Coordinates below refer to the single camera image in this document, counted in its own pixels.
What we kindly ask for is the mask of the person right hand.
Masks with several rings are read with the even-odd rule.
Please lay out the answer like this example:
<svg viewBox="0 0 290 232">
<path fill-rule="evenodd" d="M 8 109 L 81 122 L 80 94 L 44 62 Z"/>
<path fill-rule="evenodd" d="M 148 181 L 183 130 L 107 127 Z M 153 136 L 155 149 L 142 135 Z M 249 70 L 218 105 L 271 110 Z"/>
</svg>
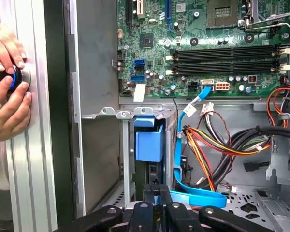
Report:
<svg viewBox="0 0 290 232">
<path fill-rule="evenodd" d="M 31 117 L 32 93 L 29 85 L 22 82 L 4 103 L 12 77 L 6 76 L 0 82 L 0 142 L 20 134 L 28 125 Z"/>
</svg>

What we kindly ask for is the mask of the person left hand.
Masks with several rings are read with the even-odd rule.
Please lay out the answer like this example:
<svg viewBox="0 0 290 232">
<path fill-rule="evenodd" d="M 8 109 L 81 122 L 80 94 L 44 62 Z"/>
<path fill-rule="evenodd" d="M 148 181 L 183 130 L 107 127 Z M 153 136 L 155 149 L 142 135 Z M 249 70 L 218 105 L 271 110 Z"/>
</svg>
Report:
<svg viewBox="0 0 290 232">
<path fill-rule="evenodd" d="M 15 67 L 24 68 L 26 59 L 24 47 L 14 32 L 0 23 L 0 71 L 13 74 Z"/>
</svg>

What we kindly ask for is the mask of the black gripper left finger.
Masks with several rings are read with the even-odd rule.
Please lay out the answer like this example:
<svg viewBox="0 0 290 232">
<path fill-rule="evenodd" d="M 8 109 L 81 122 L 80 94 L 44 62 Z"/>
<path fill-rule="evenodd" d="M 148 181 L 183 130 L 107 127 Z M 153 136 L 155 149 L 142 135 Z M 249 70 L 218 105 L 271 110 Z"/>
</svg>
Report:
<svg viewBox="0 0 290 232">
<path fill-rule="evenodd" d="M 125 208 L 107 205 L 73 222 L 57 232 L 153 232 L 154 206 L 158 185 L 145 184 L 143 200 L 130 202 Z"/>
</svg>

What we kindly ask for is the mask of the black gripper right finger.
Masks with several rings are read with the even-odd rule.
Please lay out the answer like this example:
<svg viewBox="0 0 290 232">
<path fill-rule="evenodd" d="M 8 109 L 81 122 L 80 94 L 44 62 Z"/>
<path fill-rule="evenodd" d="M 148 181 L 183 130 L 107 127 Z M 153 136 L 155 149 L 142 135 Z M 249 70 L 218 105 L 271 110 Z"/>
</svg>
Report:
<svg viewBox="0 0 290 232">
<path fill-rule="evenodd" d="M 167 185 L 159 185 L 167 224 L 173 232 L 270 232 L 271 229 L 215 206 L 199 209 L 197 216 L 185 205 L 174 202 Z"/>
</svg>

